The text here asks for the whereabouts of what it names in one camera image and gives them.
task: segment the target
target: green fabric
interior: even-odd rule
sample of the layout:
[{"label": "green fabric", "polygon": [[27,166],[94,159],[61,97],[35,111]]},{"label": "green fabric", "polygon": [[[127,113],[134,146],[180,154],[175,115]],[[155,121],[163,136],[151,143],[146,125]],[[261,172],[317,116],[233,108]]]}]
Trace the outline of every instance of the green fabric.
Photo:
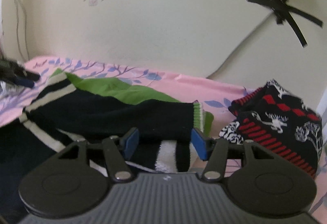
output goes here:
[{"label": "green fabric", "polygon": [[[150,87],[130,85],[118,78],[88,78],[82,79],[75,74],[70,74],[58,68],[52,75],[64,73],[67,79],[78,89],[88,91],[103,97],[114,97],[121,102],[130,105],[139,104],[145,100],[156,99],[166,102],[180,102],[165,93],[154,90]],[[209,135],[214,116],[210,112],[202,111],[200,103],[194,103],[194,127],[200,128],[200,114],[203,114],[204,134]]]}]

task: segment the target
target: floral patterned sheet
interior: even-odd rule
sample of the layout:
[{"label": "floral patterned sheet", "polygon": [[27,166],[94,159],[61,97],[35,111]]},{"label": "floral patterned sheet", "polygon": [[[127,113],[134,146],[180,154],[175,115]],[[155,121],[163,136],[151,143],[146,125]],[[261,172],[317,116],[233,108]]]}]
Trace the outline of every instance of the floral patterned sheet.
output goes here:
[{"label": "floral patterned sheet", "polygon": [[[23,107],[37,97],[50,75],[57,69],[73,73],[82,78],[117,77],[131,85],[148,86],[164,92],[182,102],[198,100],[215,119],[211,136],[218,136],[220,130],[233,121],[234,116],[227,107],[231,101],[247,95],[244,87],[215,82],[209,79],[183,74],[158,72],[151,69],[135,68],[116,64],[104,64],[51,56],[36,57],[25,64],[26,68],[41,75],[33,89],[25,89],[19,96],[7,97],[0,101],[0,126],[17,118]],[[194,169],[202,169],[205,163],[197,160]],[[239,160],[228,160],[226,176],[241,167]],[[318,192],[310,213],[321,223],[327,224],[327,157],[320,159],[316,183]]]}]

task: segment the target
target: wall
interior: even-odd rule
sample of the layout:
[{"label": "wall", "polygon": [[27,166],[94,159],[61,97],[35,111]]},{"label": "wall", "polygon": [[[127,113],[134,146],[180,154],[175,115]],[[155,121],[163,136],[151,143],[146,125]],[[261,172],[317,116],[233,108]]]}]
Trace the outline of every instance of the wall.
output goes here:
[{"label": "wall", "polygon": [[[167,8],[163,1],[177,8]],[[190,1],[196,3],[183,9]],[[294,17],[309,44],[302,49],[288,24],[277,26],[270,18],[243,41],[269,14],[267,9],[245,0],[150,0],[145,9],[142,2],[98,0],[90,7],[89,0],[24,0],[29,50],[32,56],[71,56],[205,77],[239,45],[212,79],[255,88],[275,78],[309,106],[317,106],[327,86],[326,28]],[[156,4],[165,10],[159,16]],[[326,0],[290,4],[327,21]],[[3,9],[6,53],[17,57],[13,0],[5,1]],[[147,10],[151,14],[139,14]],[[189,13],[197,14],[190,18]],[[183,22],[174,24],[175,17]]]}]

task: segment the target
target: hanging cord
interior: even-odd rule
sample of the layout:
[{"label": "hanging cord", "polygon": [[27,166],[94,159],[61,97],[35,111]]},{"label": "hanging cord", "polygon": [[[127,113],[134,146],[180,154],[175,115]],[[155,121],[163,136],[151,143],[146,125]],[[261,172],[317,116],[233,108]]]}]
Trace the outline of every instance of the hanging cord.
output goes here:
[{"label": "hanging cord", "polygon": [[18,5],[22,8],[22,12],[24,14],[24,37],[25,37],[25,48],[26,48],[26,53],[27,53],[27,58],[30,60],[28,48],[27,48],[27,14],[26,14],[26,9],[24,5],[22,4],[22,0],[14,0],[15,6],[16,6],[16,17],[17,17],[17,26],[16,26],[16,36],[17,36],[17,45],[18,45],[18,51],[19,54],[21,55],[22,59],[26,62],[26,59],[24,58],[19,42],[19,36],[18,36],[18,27],[19,27],[19,13],[18,13]]}]

